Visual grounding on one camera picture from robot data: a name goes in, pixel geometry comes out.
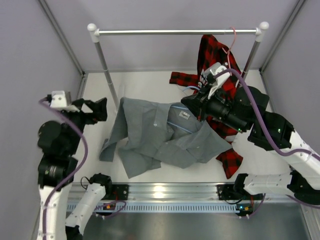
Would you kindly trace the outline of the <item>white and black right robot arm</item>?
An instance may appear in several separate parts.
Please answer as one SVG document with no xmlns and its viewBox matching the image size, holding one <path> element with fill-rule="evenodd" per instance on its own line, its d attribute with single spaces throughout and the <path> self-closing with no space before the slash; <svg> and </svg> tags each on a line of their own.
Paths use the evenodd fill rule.
<svg viewBox="0 0 320 240">
<path fill-rule="evenodd" d="M 280 194 L 305 205 L 320 206 L 320 156 L 301 138 L 282 115 L 266 110 L 269 96 L 255 87 L 238 89 L 233 99 L 222 91 L 203 87 L 181 99 L 199 120 L 212 117 L 244 133 L 255 146 L 278 155 L 291 167 L 289 173 L 254 175 L 240 173 L 232 192 L 243 199 L 250 195 Z"/>
</svg>

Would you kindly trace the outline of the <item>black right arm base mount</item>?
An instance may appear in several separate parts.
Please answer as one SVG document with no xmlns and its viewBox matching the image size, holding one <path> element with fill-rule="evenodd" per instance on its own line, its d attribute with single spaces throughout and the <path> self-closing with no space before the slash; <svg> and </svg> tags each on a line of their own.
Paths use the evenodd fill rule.
<svg viewBox="0 0 320 240">
<path fill-rule="evenodd" d="M 216 187 L 219 200 L 238 201 L 243 199 L 243 195 L 234 190 L 233 184 L 218 184 Z"/>
</svg>

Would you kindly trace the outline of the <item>grey button shirt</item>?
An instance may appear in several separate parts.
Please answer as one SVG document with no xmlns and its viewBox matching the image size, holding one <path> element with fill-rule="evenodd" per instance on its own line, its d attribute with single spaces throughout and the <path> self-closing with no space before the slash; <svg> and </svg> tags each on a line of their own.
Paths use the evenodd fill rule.
<svg viewBox="0 0 320 240">
<path fill-rule="evenodd" d="M 112 162 L 120 157 L 128 178 L 167 164 L 186 169 L 195 163 L 205 164 L 232 148 L 206 121 L 198 121 L 190 112 L 186 116 L 171 105 L 123 97 L 109 138 L 101 148 L 99 159 Z M 167 123 L 170 121 L 192 133 Z"/>
</svg>

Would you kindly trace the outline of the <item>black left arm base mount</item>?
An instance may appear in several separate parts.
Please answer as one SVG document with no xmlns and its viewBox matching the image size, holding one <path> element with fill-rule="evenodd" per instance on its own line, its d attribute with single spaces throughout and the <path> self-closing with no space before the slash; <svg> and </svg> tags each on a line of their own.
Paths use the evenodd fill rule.
<svg viewBox="0 0 320 240">
<path fill-rule="evenodd" d="M 129 185 L 128 184 L 113 184 L 111 195 L 109 196 L 110 200 L 124 200 L 128 199 L 129 195 Z"/>
</svg>

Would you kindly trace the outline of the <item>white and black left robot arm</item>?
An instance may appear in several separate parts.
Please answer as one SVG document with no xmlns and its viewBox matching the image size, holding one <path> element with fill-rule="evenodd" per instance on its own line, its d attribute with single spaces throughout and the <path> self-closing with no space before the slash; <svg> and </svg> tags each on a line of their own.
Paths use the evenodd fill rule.
<svg viewBox="0 0 320 240">
<path fill-rule="evenodd" d="M 67 216 L 68 197 L 75 173 L 88 156 L 88 143 L 83 135 L 86 125 L 107 120 L 107 99 L 97 101 L 83 98 L 55 106 L 59 97 L 52 94 L 39 103 L 59 116 L 63 123 L 51 120 L 38 130 L 38 147 L 43 156 L 38 165 L 40 213 L 37 239 L 81 240 L 86 225 L 98 203 L 113 195 L 110 176 L 96 173 L 72 213 Z"/>
</svg>

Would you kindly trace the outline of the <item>light blue wire hanger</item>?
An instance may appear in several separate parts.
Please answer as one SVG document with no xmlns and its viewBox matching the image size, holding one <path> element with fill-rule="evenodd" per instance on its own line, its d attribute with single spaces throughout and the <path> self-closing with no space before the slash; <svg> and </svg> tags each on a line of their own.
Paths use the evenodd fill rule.
<svg viewBox="0 0 320 240">
<path fill-rule="evenodd" d="M 185 92 L 186 90 L 188 90 L 188 89 L 190 89 L 190 90 L 197 90 L 197 91 L 200 90 L 200 88 L 199 88 L 198 86 L 186 86 L 184 89 L 179 89 L 179 90 L 181 90 L 181 91 L 184 93 L 184 92 Z M 176 105 L 171 105 L 171 107 L 172 107 L 172 108 L 175 108 L 175 109 L 181 110 L 183 116 L 186 116 L 187 111 L 189 111 L 189 109 L 188 109 L 187 107 L 181 107 L 181 106 L 176 106 Z M 174 126 L 174 127 L 178 128 L 178 129 L 181 129 L 182 131 L 185 131 L 185 132 L 187 132 L 187 133 L 189 133 L 189 134 L 192 134 L 192 133 L 193 133 L 192 131 L 189 131 L 188 129 L 186 129 L 186 128 L 184 128 L 184 127 L 181 127 L 181 126 L 179 126 L 179 125 L 177 125 L 177 124 L 175 124 L 175 123 L 173 123 L 173 122 L 167 121 L 167 123 L 168 123 L 169 125 L 171 125 L 171 126 Z"/>
</svg>

